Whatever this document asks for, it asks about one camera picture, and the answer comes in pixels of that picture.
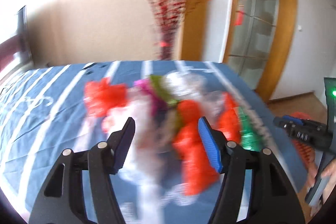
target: television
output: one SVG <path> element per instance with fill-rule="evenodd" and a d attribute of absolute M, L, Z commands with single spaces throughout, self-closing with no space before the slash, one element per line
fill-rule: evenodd
<path fill-rule="evenodd" d="M 0 81 L 30 63 L 33 61 L 24 6 L 14 16 L 0 20 Z"/>

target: person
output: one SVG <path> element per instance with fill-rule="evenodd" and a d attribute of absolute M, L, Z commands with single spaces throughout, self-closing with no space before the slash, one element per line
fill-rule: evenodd
<path fill-rule="evenodd" d="M 307 185 L 308 187 L 313 187 L 315 184 L 315 177 L 317 175 L 317 166 L 313 162 L 308 167 L 308 178 L 307 178 Z M 322 195 L 323 203 L 328 199 L 330 196 L 332 190 L 334 189 L 336 185 L 336 159 L 332 160 L 328 166 L 323 170 L 321 177 L 325 178 L 330 176 L 329 182 L 327 186 L 325 187 Z"/>

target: blue gripper pad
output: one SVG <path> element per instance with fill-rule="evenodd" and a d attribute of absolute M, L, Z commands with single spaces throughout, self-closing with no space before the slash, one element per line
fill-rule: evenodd
<path fill-rule="evenodd" d="M 202 139 L 210 165 L 220 173 L 223 169 L 223 164 L 221 162 L 221 150 L 218 147 L 218 143 L 215 141 L 216 136 L 213 136 L 213 133 L 215 133 L 214 131 L 215 130 L 210 127 L 205 117 L 198 120 L 198 132 Z"/>
<path fill-rule="evenodd" d="M 289 115 L 284 115 L 284 116 L 282 116 L 282 118 L 285 119 L 285 120 L 288 120 L 288 121 L 292 121 L 296 124 L 303 125 L 303 122 L 299 118 L 295 118 L 295 117 L 292 117 L 292 116 L 289 116 Z"/>

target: wooden door frame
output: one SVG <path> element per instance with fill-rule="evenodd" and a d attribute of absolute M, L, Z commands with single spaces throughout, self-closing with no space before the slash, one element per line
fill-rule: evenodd
<path fill-rule="evenodd" d="M 223 63 L 228 62 L 235 32 L 238 0 L 232 0 L 230 27 L 226 41 Z M 279 0 L 278 20 L 269 59 L 259 80 L 256 92 L 268 102 L 277 87 L 292 45 L 296 25 L 297 0 Z"/>

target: bed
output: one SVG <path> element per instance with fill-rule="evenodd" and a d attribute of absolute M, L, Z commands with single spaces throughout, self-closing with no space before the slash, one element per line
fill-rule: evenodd
<path fill-rule="evenodd" d="M 38 191 L 60 153 L 90 149 L 106 140 L 100 118 L 88 117 L 83 102 L 84 85 L 110 77 L 112 84 L 133 82 L 150 74 L 170 71 L 198 73 L 207 79 L 207 91 L 230 92 L 250 117 L 255 129 L 277 156 L 296 190 L 306 180 L 306 170 L 285 132 L 273 126 L 273 115 L 261 99 L 226 65 L 192 61 L 114 61 L 74 64 L 30 70 L 10 84 L 0 97 L 0 188 L 18 213 L 28 221 Z M 155 219 L 157 223 L 207 223 L 221 183 L 198 196 L 185 197 L 180 161 L 172 153 L 166 159 L 166 175 L 159 186 L 157 212 L 146 210 L 141 187 L 119 175 L 111 176 L 119 206 L 127 224 Z M 250 177 L 246 173 L 240 218 L 246 215 Z M 83 173 L 88 218 L 95 221 L 89 178 Z"/>

